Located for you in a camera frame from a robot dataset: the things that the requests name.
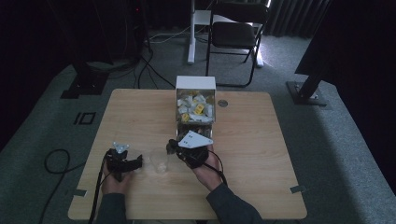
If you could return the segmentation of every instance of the box of items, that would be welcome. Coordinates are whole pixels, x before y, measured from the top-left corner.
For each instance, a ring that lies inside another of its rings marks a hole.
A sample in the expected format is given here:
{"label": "box of items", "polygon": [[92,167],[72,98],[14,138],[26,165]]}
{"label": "box of items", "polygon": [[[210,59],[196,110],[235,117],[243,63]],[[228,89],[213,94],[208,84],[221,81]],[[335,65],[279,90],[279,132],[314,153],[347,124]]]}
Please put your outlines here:
{"label": "box of items", "polygon": [[194,131],[211,137],[216,121],[216,80],[214,77],[177,77],[177,138]]}

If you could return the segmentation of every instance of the white table leg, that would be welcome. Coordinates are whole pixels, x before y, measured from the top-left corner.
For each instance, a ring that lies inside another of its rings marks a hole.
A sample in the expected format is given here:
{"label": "white table leg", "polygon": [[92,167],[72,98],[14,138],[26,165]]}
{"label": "white table leg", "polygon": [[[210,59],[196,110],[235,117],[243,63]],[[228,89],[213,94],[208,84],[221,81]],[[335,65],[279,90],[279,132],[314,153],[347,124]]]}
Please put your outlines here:
{"label": "white table leg", "polygon": [[264,66],[264,62],[262,61],[262,54],[259,52],[257,53],[257,58],[256,58],[256,66],[257,67],[263,67]]}
{"label": "white table leg", "polygon": [[190,27],[190,46],[188,64],[195,61],[195,0],[191,0],[191,27]]}

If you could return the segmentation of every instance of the sleeve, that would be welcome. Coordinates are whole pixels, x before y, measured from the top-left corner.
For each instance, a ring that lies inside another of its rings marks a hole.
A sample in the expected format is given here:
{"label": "sleeve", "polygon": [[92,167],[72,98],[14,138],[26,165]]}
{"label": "sleeve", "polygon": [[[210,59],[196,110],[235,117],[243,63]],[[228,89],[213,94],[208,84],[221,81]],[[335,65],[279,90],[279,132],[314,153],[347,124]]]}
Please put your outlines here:
{"label": "sleeve", "polygon": [[206,199],[218,216],[220,223],[264,223],[259,212],[251,204],[234,195],[224,184],[220,184],[210,192]]}
{"label": "sleeve", "polygon": [[120,193],[110,193],[103,195],[95,223],[126,224],[125,195]]}

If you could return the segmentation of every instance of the hand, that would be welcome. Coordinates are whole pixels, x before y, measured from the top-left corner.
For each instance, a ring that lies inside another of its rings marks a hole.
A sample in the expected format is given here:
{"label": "hand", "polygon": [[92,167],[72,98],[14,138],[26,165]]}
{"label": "hand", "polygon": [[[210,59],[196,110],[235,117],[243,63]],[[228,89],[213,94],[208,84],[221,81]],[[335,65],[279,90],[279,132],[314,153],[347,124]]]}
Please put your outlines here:
{"label": "hand", "polygon": [[[207,150],[214,151],[213,145],[207,146]],[[213,166],[216,169],[219,169],[219,160],[217,157],[213,155],[213,153],[209,152],[209,157],[205,161],[208,165]],[[221,178],[218,173],[211,170],[210,168],[202,165],[192,170],[197,176],[198,180],[203,184],[207,189],[212,191],[216,187],[221,184]]]}
{"label": "hand", "polygon": [[107,162],[105,162],[103,173],[106,176],[106,179],[102,183],[102,193],[109,194],[109,193],[120,193],[126,194],[129,188],[129,182],[134,175],[134,172],[128,172],[122,174],[122,181],[119,182],[107,169]]}

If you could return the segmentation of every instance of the person's right hand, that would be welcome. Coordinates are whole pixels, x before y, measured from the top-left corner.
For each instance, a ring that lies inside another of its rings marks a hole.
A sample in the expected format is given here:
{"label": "person's right hand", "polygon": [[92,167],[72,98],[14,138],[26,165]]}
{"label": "person's right hand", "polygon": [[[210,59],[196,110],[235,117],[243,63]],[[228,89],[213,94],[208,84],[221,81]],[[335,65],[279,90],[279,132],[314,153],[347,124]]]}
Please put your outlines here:
{"label": "person's right hand", "polygon": [[[213,152],[214,151],[213,145],[207,146],[207,150]],[[215,155],[213,155],[213,153],[209,152],[209,157],[205,162],[208,165],[211,165],[214,168],[219,169],[219,160]],[[210,191],[212,191],[221,184],[221,178],[219,174],[211,170],[210,168],[206,167],[205,165],[197,167],[192,171],[195,173],[201,184],[203,184]]]}

